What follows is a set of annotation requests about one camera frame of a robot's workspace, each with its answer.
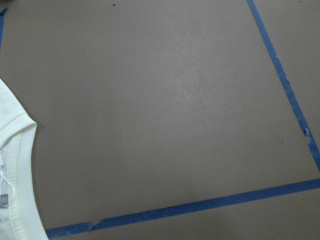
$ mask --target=white thread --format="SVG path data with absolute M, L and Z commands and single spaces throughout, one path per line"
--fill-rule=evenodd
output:
M 12 184 L 8 181 L 8 179 L 5 177 L 4 171 L 3 171 L 3 167 L 4 167 L 4 163 L 3 163 L 3 159 L 2 159 L 2 151 L 0 150 L 0 159 L 2 160 L 0 164 L 0 176 L 2 177 L 1 182 L 0 182 L 0 195 L 2 194 L 2 185 L 4 183 L 4 180 L 7 182 L 7 184 L 12 188 L 13 191 L 13 197 L 10 201 L 8 201 L 8 204 L 3 206 L 4 208 L 7 207 L 10 202 L 12 202 L 15 197 L 16 197 L 16 189 L 14 188 L 14 186 L 12 186 Z

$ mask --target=size label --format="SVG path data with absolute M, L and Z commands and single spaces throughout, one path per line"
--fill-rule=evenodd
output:
M 9 203 L 8 194 L 0 195 L 0 208 L 5 208 Z

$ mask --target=white t-shirt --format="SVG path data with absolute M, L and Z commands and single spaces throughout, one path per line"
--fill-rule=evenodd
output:
M 37 124 L 0 79 L 0 154 L 3 174 L 1 194 L 9 203 L 0 208 L 0 240 L 48 240 L 35 202 L 31 152 Z

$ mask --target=t-shirt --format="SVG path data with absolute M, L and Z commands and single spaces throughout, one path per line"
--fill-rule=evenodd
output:
M 37 124 L 0 79 L 0 240 L 48 240 L 33 191 L 31 153 Z

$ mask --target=blue painter's tape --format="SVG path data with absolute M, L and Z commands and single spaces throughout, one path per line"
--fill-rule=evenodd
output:
M 309 181 L 287 184 L 283 186 L 270 187 L 262 190 L 255 190 L 203 201 L 196 201 L 182 205 L 169 206 L 150 211 L 143 211 L 134 214 L 106 218 L 93 226 L 88 226 L 87 224 L 89 223 L 81 223 L 78 225 L 76 224 L 71 226 L 49 229 L 46 230 L 46 233 L 50 239 L 53 239 L 68 236 L 71 234 L 97 231 L 118 226 L 124 226 L 128 224 L 172 217 L 176 215 L 189 214 L 198 211 L 215 209 L 256 200 L 262 200 L 318 188 L 320 188 L 320 179 L 314 179 Z
M 2 43 L 2 34 L 4 32 L 4 24 L 5 24 L 4 13 L 6 11 L 7 11 L 6 7 L 0 11 L 0 50 L 1 50 L 1 43 Z
M 254 20 L 256 22 L 256 25 L 260 31 L 260 34 L 262 36 L 262 39 L 264 41 L 264 44 L 266 46 L 266 49 L 271 57 L 271 60 L 273 62 L 273 65 L 274 65 L 274 68 L 279 76 L 279 79 L 282 83 L 282 86 L 284 88 L 284 91 L 287 95 L 287 98 L 290 102 L 290 105 L 291 105 L 291 108 L 295 114 L 295 117 L 296 119 L 298 120 L 298 123 L 300 125 L 300 128 L 303 132 L 303 134 L 305 136 L 308 136 L 309 137 L 309 143 L 308 143 L 308 146 L 309 146 L 309 149 L 311 151 L 311 154 L 313 156 L 313 159 L 320 171 L 320 152 L 319 152 L 319 148 L 316 144 L 316 141 L 314 140 L 314 137 L 312 135 L 312 132 L 310 130 L 310 127 L 308 126 L 308 123 L 307 123 L 307 120 L 299 106 L 299 103 L 297 101 L 297 98 L 295 96 L 295 93 L 294 91 L 292 90 L 291 88 L 291 85 L 290 83 L 288 82 L 287 80 L 287 77 L 286 77 L 286 73 L 285 73 L 285 70 L 284 68 L 282 67 L 281 65 L 281 62 L 279 60 L 279 58 L 277 57 L 277 53 L 276 53 L 276 50 L 270 40 L 270 37 L 268 35 L 268 32 L 265 28 L 265 25 L 260 17 L 260 14 L 257 10 L 257 7 L 255 5 L 255 2 L 253 0 L 247 0 L 247 3 L 250 7 L 250 10 L 252 12 L 252 15 L 254 17 Z
M 93 224 L 91 222 L 84 222 L 74 225 L 48 229 L 45 232 L 49 239 L 54 239 L 63 236 L 86 233 L 91 231 L 92 227 Z

